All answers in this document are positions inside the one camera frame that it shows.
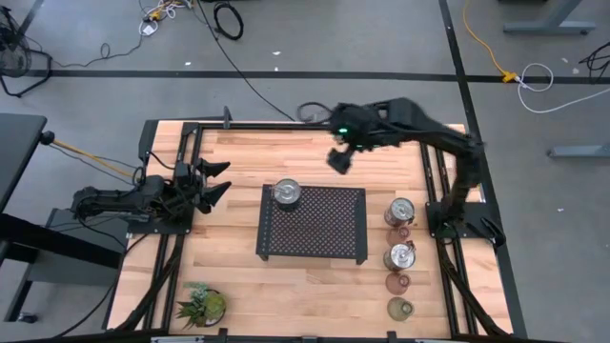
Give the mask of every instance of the tin can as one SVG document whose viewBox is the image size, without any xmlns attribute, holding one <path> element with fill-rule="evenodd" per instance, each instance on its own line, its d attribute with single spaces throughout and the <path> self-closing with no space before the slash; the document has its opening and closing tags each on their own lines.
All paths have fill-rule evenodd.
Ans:
<svg viewBox="0 0 610 343">
<path fill-rule="evenodd" d="M 293 179 L 282 179 L 272 188 L 275 203 L 286 212 L 294 211 L 298 207 L 301 197 L 301 187 Z"/>
<path fill-rule="evenodd" d="M 395 321 L 405 321 L 415 311 L 415 307 L 410 301 L 399 296 L 395 296 L 388 301 L 388 314 Z"/>
<path fill-rule="evenodd" d="M 385 222 L 391 227 L 399 227 L 404 224 L 413 223 L 413 218 L 416 215 L 416 208 L 409 199 L 397 198 L 392 201 L 388 210 L 385 211 L 383 217 Z"/>
<path fill-rule="evenodd" d="M 385 278 L 385 288 L 393 295 L 403 295 L 411 285 L 411 278 L 407 274 L 390 272 Z"/>
<path fill-rule="evenodd" d="M 411 231 L 407 227 L 391 229 L 386 233 L 385 240 L 390 247 L 396 244 L 405 244 L 411 235 Z"/>
<path fill-rule="evenodd" d="M 413 241 L 396 244 L 383 254 L 383 264 L 390 272 L 400 272 L 416 262 L 416 246 Z"/>
</svg>

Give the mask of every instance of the wooden tabletop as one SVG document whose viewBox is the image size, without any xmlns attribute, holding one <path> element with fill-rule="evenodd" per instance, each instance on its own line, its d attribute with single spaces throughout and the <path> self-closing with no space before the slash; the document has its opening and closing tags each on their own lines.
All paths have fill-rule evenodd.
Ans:
<svg viewBox="0 0 610 343">
<path fill-rule="evenodd" d="M 462 126 L 452 127 L 463 131 Z M 175 159 L 181 128 L 179 121 L 158 125 L 152 150 L 166 164 Z M 210 183 L 232 181 L 233 185 L 212 213 L 195 215 L 193 231 L 185 241 L 175 300 L 188 300 L 185 282 L 203 282 L 226 295 L 228 310 L 212 328 L 184 330 L 186 320 L 174 319 L 171 333 L 217 334 L 218 328 L 228 328 L 230 335 L 385 337 L 388 331 L 396 331 L 398 337 L 449 337 L 435 240 L 427 229 L 424 204 L 428 196 L 418 143 L 357 153 L 347 175 L 337 174 L 326 164 L 326 155 L 335 145 L 325 131 L 203 131 L 201 157 L 231 162 Z M 445 159 L 452 180 L 455 161 L 449 154 Z M 148 174 L 172 177 L 153 159 Z M 256 256 L 261 186 L 284 177 L 304 186 L 366 189 L 369 256 L 364 264 L 288 256 L 270 256 L 264 262 Z M 415 313 L 405 322 L 395 322 L 387 314 L 393 295 L 385 289 L 389 272 L 382 262 L 389 248 L 383 213 L 400 196 L 416 207 L 410 228 L 417 262 L 406 271 L 412 286 L 402 296 L 415 305 Z M 478 190 L 473 190 L 469 201 L 478 200 Z M 483 239 L 461 242 L 471 290 L 498 325 L 511 332 L 493 247 Z M 125 320 L 149 288 L 157 244 L 158 236 L 151 235 L 125 258 L 109 328 Z M 165 289 L 159 293 L 154 327 L 160 324 L 165 293 Z M 460 330 L 466 333 L 461 299 L 456 290 L 454 294 Z"/>
</svg>

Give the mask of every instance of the concrete floor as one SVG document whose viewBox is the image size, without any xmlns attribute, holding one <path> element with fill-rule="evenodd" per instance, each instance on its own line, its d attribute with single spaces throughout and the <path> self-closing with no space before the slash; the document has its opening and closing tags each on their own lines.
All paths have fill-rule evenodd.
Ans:
<svg viewBox="0 0 610 343">
<path fill-rule="evenodd" d="M 143 0 L 144 5 L 155 3 Z M 2 0 L 21 23 L 33 0 Z M 462 0 L 449 1 L 466 73 L 497 75 L 485 50 L 461 23 Z M 262 0 L 235 2 L 246 31 L 242 40 L 222 40 L 244 71 L 395 71 L 455 73 L 438 2 L 416 0 Z M 469 21 L 490 43 L 505 69 L 520 72 L 531 62 L 573 76 L 577 62 L 607 41 L 610 4 L 583 2 L 575 20 L 595 20 L 588 36 L 505 35 L 504 21 L 537 18 L 554 2 L 472 0 Z M 211 6 L 206 5 L 208 13 Z M 112 52 L 138 39 L 140 8 L 120 0 L 46 0 L 27 35 L 62 63 L 85 62 L 108 42 Z M 161 23 L 129 57 L 90 66 L 99 71 L 230 71 L 231 66 L 193 13 L 179 10 Z M 11 87 L 32 79 L 10 80 Z M 292 114 L 305 101 L 357 102 L 407 96 L 445 123 L 466 123 L 456 82 L 253 79 L 271 102 Z M 515 85 L 469 84 L 492 174 L 520 305 L 530 337 L 601 342 L 610 317 L 610 232 L 605 194 L 610 162 L 550 160 L 555 145 L 607 142 L 608 96 L 550 114 L 533 114 L 517 98 Z M 545 94 L 526 94 L 533 108 L 555 107 L 603 90 L 604 86 L 556 85 Z M 139 133 L 146 119 L 219 115 L 231 108 L 235 119 L 283 120 L 240 79 L 55 77 L 23 99 L 0 94 L 3 112 L 42 114 L 48 130 L 86 151 L 137 163 Z M 88 186 L 123 188 L 118 181 L 40 147 L 17 187 L 7 212 L 44 223 L 51 208 L 65 208 L 73 192 Z M 0 311 L 12 296 L 10 285 L 25 266 L 6 262 L 0 277 Z M 100 299 L 105 288 L 34 284 L 26 311 L 41 315 L 34 325 L 0 323 L 0 339 L 47 337 L 72 325 Z M 78 333 L 100 331 L 105 310 Z"/>
</svg>

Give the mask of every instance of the yellow cable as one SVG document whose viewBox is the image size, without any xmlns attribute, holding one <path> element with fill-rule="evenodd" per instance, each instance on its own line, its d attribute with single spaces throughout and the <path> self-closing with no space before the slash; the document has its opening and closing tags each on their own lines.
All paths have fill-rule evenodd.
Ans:
<svg viewBox="0 0 610 343">
<path fill-rule="evenodd" d="M 58 147 L 64 148 L 64 149 L 68 149 L 69 151 L 76 152 L 76 153 L 78 153 L 78 154 L 82 154 L 82 155 L 84 155 L 84 156 L 87 156 L 87 157 L 89 157 L 90 159 L 92 159 L 93 161 L 95 161 L 95 162 L 97 162 L 97 163 L 101 164 L 102 166 L 104 166 L 104 167 L 106 167 L 106 168 L 109 168 L 109 169 L 111 169 L 111 170 L 113 170 L 113 171 L 115 171 L 115 172 L 118 172 L 118 173 L 120 173 L 121 175 L 125 175 L 125 176 L 128 176 L 128 177 L 132 177 L 132 175 L 131 175 L 129 172 L 126 172 L 126 171 L 121 171 L 121 170 L 120 170 L 120 169 L 118 169 L 117 167 L 115 167 L 115 166 L 113 166 L 113 165 L 110 165 L 110 164 L 108 164 L 108 163 L 106 163 L 106 162 L 102 161 L 101 159 L 99 159 L 99 158 L 97 158 L 97 157 L 93 156 L 92 154 L 90 154 L 90 153 L 88 153 L 88 152 L 85 152 L 85 151 L 82 151 L 82 150 L 80 150 L 80 149 L 77 149 L 77 148 L 75 148 L 75 147 L 73 147 L 73 146 L 71 146 L 71 145 L 69 145 L 69 144 L 66 144 L 66 143 L 64 143 L 64 142 L 58 141 L 57 139 L 53 140 L 53 144 L 54 144 L 54 145 L 56 145 L 56 146 L 58 146 Z"/>
<path fill-rule="evenodd" d="M 510 71 L 505 71 L 498 64 L 498 61 L 496 61 L 496 57 L 494 56 L 494 52 L 492 51 L 492 49 L 482 39 L 478 38 L 477 35 L 470 29 L 470 26 L 468 26 L 468 20 L 466 20 L 466 11 L 468 10 L 469 6 L 470 6 L 470 0 L 466 0 L 466 4 L 464 4 L 464 8 L 462 9 L 462 12 L 461 12 L 461 18 L 464 22 L 464 26 L 466 27 L 466 30 L 468 30 L 468 33 L 470 33 L 470 35 L 473 38 L 475 38 L 475 40 L 477 42 L 479 42 L 483 47 L 485 47 L 485 49 L 487 49 L 487 51 L 489 51 L 489 55 L 492 57 L 492 61 L 494 61 L 494 65 L 496 65 L 496 68 L 498 68 L 498 70 L 502 73 L 502 75 L 504 75 L 504 78 L 502 79 L 502 81 L 504 81 L 504 82 L 512 81 L 513 79 L 515 79 L 515 77 L 517 77 L 517 74 L 514 72 L 510 72 Z"/>
</svg>

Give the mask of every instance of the potted plant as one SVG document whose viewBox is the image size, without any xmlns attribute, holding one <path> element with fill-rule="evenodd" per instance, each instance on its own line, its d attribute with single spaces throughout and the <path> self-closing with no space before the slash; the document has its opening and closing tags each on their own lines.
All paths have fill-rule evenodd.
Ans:
<svg viewBox="0 0 610 343">
<path fill-rule="evenodd" d="M 200 282 L 189 282 L 184 285 L 192 288 L 191 301 L 178 301 L 182 307 L 178 311 L 178 318 L 189 318 L 184 328 L 208 328 L 216 325 L 227 310 L 227 302 L 224 296 L 216 290 Z"/>
</svg>

